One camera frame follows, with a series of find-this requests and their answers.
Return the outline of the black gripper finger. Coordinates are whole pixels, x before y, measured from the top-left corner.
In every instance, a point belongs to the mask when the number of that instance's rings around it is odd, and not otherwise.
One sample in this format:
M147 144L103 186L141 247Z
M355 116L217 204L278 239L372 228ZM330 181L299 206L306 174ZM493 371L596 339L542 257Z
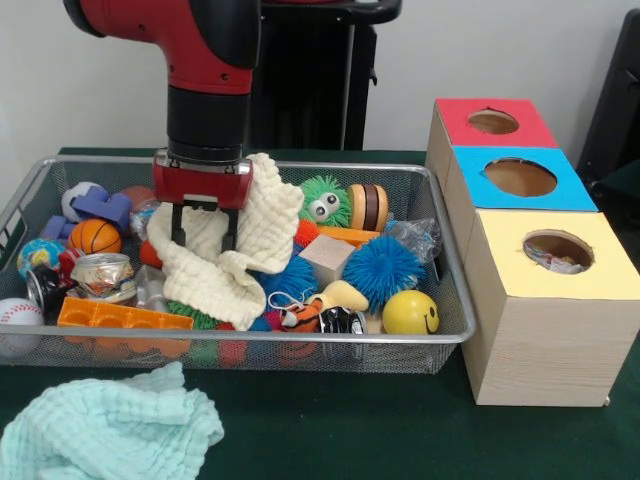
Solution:
M239 211L236 209L222 209L228 217L227 231L222 239L222 252L234 251L236 249Z
M181 204L172 205L171 240L177 245L186 243L186 233L182 227L183 208L184 206Z

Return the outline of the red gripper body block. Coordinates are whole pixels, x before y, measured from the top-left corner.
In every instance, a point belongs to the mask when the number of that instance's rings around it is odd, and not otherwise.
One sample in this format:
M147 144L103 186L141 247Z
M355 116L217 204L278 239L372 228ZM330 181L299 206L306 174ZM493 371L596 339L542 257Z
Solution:
M253 180L249 159L224 165L180 162L166 149L155 152L152 177L156 198L161 202L215 203L220 209L243 209Z

